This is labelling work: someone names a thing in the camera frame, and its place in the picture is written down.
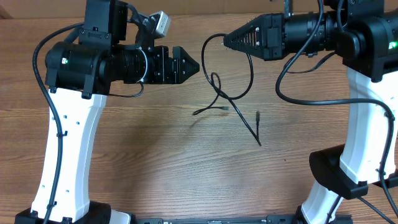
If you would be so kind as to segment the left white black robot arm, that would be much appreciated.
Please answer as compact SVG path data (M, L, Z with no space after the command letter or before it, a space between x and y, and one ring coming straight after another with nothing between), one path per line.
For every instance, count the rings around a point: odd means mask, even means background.
M66 38L46 54L46 77L37 80L49 104L49 132L40 185L25 223L135 223L128 212L89 197L96 129L112 82L181 84L200 66L180 46L155 46L171 19L148 16L123 1L88 1L83 22L63 28Z

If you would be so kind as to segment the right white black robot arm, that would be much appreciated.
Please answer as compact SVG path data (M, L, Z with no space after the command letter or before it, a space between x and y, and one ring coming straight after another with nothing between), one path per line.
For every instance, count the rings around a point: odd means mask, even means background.
M383 1L319 1L317 13L263 14L223 39L230 49L265 61L286 59L282 73L301 56L326 50L346 66L349 105L346 142L311 153L315 182L292 223L351 223L337 217L343 200L362 199L374 184L388 194L397 186L397 11Z

